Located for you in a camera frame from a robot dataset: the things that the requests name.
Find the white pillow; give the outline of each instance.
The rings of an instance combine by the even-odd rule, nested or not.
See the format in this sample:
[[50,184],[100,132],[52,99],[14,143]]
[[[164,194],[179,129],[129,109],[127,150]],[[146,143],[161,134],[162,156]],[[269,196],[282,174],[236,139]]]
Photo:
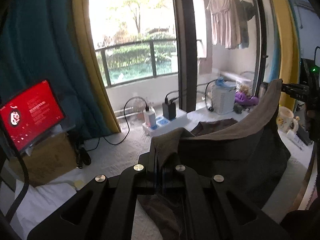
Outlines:
[[[15,198],[22,190],[23,182],[17,180]],[[17,209],[17,217],[26,240],[30,231],[56,211],[76,190],[67,183],[29,186],[28,192]]]

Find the yellow curtain trim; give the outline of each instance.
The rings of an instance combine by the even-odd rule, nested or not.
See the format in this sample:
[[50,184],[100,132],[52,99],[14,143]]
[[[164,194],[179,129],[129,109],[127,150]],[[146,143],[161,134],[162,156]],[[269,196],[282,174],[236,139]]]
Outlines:
[[[280,78],[284,83],[298,83],[300,55],[298,35],[288,0],[272,0],[280,36]],[[279,103],[293,110],[295,100],[282,93]]]
[[72,8],[80,52],[103,119],[112,133],[120,132],[120,126],[104,87],[94,51],[89,19],[89,0],[72,0]]

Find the silver bolt head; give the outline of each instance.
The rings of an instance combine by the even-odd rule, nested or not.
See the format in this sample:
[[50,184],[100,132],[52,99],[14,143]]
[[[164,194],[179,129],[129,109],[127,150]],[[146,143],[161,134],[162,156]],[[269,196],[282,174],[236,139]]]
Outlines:
[[98,176],[96,176],[95,180],[96,180],[96,182],[104,182],[106,180],[106,176],[104,176],[102,174],[98,175]]
[[214,179],[214,181],[219,182],[219,183],[224,181],[224,177],[222,175],[219,175],[219,174],[215,175],[213,177],[213,179]]
[[184,171],[185,169],[186,169],[186,167],[183,166],[183,165],[181,165],[181,164],[179,164],[179,165],[176,166],[176,170],[177,170],[177,171]]
[[142,164],[136,164],[133,166],[135,171],[142,171],[144,169]]

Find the balcony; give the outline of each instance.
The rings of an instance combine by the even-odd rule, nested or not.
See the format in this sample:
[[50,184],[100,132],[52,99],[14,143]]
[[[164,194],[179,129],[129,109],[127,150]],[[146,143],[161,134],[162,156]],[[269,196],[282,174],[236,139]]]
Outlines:
[[178,72],[176,39],[134,41],[95,52],[106,88]]

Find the monitor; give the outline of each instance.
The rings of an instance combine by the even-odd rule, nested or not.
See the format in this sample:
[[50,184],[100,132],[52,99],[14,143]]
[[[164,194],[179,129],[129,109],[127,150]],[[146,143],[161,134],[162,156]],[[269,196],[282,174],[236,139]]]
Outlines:
[[65,115],[47,80],[13,97],[0,108],[3,128],[18,151],[37,141]]

